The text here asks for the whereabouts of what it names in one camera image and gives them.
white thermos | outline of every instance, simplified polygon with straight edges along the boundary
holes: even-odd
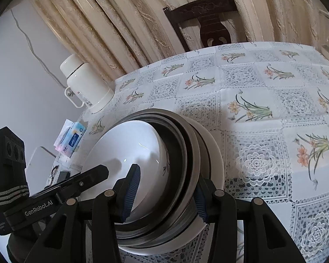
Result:
[[[76,54],[69,56],[60,66],[62,73],[67,77],[68,87],[64,95],[74,106],[87,108],[96,113],[105,107],[113,98],[114,92],[107,83],[97,74],[90,64],[83,62]],[[68,92],[74,94],[83,102],[77,106],[69,97]]]

blue tissue package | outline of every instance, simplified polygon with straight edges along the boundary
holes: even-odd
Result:
[[[56,150],[70,158],[84,132],[85,127],[81,123],[73,123]]]

white plate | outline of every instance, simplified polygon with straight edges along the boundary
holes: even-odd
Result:
[[[152,125],[143,121],[121,123],[106,132],[90,151],[82,173],[100,164],[109,169],[106,180],[84,191],[82,201],[93,199],[112,189],[116,181],[126,177],[131,165],[140,166],[140,183],[134,199],[133,220],[147,214],[162,195],[168,179],[167,150]]]
[[[198,122],[187,117],[183,118],[185,118],[188,123],[196,128],[204,139],[211,159],[211,180],[217,189],[223,189],[225,181],[224,165],[222,155],[216,140],[209,133],[209,131]],[[137,255],[156,255],[168,253],[189,243],[205,228],[205,226],[206,224],[203,222],[202,218],[197,216],[186,230],[184,230],[179,236],[169,242],[150,248],[138,249],[120,246],[120,249]]]

table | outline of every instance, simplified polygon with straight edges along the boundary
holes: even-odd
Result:
[[[225,190],[263,198],[307,262],[329,254],[329,61],[313,47],[277,42],[227,44],[179,54],[115,81],[99,113],[84,111],[87,130],[59,170],[81,171],[99,138],[118,120],[147,108],[198,121],[216,139]],[[243,260],[242,223],[237,259]],[[207,226],[192,242],[162,255],[122,252],[124,262],[206,262]]]

wooden chair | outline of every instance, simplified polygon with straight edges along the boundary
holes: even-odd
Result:
[[[204,47],[213,39],[212,46],[232,43],[227,28],[221,23],[219,13],[238,11],[234,0],[196,0],[174,10],[163,8],[186,52],[190,49],[178,26],[179,23],[197,18],[201,28],[200,37]]]

